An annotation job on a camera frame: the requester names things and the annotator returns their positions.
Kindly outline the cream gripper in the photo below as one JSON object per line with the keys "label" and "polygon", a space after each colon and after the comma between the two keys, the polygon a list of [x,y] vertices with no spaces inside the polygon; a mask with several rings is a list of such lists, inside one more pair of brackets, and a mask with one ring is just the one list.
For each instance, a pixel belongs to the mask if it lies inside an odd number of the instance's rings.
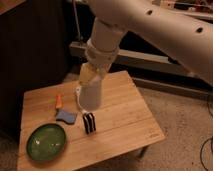
{"label": "cream gripper", "polygon": [[109,67],[97,68],[89,62],[83,63],[80,69],[79,84],[88,86],[95,81],[101,81],[108,73]]}

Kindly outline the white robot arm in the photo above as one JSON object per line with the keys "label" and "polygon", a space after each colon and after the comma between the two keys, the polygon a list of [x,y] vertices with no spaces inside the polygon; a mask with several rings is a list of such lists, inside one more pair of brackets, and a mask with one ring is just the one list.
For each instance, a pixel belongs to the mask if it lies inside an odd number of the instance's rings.
{"label": "white robot arm", "polygon": [[90,65],[106,68],[131,31],[213,86],[213,25],[148,0],[87,0],[95,21],[87,43]]}

